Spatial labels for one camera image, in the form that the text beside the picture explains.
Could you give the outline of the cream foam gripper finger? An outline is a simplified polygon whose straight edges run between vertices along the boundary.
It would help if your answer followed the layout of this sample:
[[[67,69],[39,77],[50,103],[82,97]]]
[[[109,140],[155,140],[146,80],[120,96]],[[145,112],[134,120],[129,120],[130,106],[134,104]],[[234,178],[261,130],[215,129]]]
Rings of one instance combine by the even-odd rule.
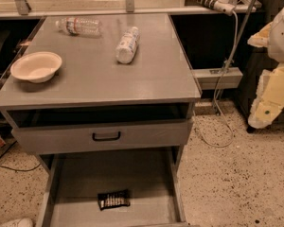
[[[272,23],[267,24],[264,26],[259,32],[252,35],[247,43],[253,47],[267,47],[269,42],[269,34],[271,30]]]
[[[273,71],[264,69],[259,77],[256,98],[254,99],[248,124],[255,129],[265,128],[284,109],[284,63]]]

